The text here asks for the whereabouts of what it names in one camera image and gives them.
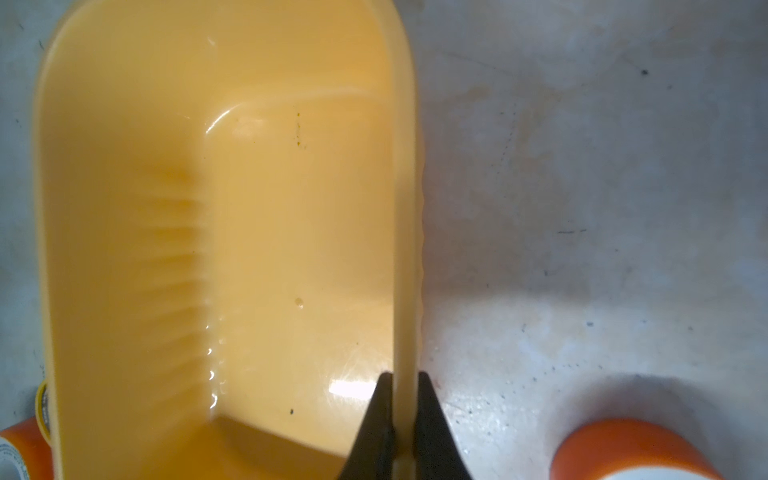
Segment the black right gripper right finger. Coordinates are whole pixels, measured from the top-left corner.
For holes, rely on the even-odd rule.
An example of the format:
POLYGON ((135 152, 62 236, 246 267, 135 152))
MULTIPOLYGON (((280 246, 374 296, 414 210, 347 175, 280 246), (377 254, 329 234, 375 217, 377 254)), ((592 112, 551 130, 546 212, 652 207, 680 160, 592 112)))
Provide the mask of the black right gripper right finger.
POLYGON ((419 480, 471 480, 430 376, 418 374, 414 459, 419 480))

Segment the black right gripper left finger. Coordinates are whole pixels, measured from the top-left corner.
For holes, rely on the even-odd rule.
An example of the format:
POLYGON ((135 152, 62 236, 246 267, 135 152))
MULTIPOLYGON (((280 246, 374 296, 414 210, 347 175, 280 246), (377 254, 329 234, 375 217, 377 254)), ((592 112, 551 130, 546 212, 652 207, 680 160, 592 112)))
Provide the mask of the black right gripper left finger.
POLYGON ((338 480, 391 480, 396 453, 392 422, 393 374, 377 380, 352 449, 338 480))

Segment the orange sealing tape roll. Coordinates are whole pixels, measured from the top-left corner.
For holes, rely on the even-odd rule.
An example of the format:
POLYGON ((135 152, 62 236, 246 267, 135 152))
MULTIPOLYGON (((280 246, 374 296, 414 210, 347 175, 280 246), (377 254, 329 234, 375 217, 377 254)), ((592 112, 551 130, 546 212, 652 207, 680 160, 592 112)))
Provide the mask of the orange sealing tape roll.
POLYGON ((572 432, 553 456, 551 479, 720 479, 689 441, 660 425, 606 419, 572 432))
POLYGON ((51 448, 31 417, 1 431, 1 480, 52 480, 51 448))

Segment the yellow plastic storage box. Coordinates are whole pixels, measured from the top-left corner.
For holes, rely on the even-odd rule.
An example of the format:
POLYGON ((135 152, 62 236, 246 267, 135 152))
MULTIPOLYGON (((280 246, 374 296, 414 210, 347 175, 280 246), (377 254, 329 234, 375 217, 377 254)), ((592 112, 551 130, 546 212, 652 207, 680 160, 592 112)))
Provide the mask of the yellow plastic storage box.
POLYGON ((393 366, 391 1, 79 1, 35 96, 59 479, 334 479, 393 366))

